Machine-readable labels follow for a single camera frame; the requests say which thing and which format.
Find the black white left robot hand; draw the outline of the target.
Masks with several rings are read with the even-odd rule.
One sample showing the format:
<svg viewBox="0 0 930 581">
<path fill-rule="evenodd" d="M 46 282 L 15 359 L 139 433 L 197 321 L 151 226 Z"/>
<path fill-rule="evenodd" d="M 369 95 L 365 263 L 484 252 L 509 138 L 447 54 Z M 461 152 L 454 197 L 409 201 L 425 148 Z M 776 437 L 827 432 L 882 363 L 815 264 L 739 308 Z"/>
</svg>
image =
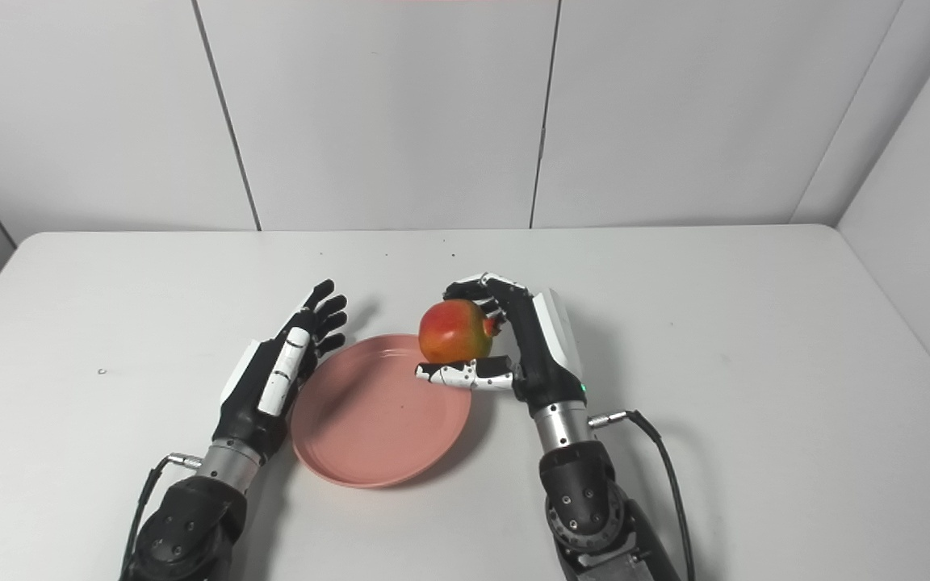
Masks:
<svg viewBox="0 0 930 581">
<path fill-rule="evenodd" d="M 213 441 L 242 445 L 266 462 L 289 433 L 295 398 L 326 354 L 346 344 L 347 298 L 333 280 L 314 286 L 274 337 L 253 343 L 229 379 Z"/>
</svg>

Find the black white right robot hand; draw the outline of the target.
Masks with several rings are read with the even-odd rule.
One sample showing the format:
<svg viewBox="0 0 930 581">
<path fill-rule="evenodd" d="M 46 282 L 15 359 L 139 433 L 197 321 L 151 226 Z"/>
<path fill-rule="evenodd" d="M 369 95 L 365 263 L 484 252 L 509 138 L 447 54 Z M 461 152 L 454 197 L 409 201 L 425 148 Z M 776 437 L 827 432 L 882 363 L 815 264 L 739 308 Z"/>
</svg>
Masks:
<svg viewBox="0 0 930 581">
<path fill-rule="evenodd" d="M 507 356 L 469 357 L 444 364 L 424 362 L 416 376 L 434 385 L 465 390 L 510 391 L 530 413 L 552 404 L 586 400 L 578 343 L 563 302 L 550 287 L 531 290 L 494 273 L 451 283 L 446 300 L 466 300 L 495 327 L 509 324 L 519 361 Z"/>
</svg>

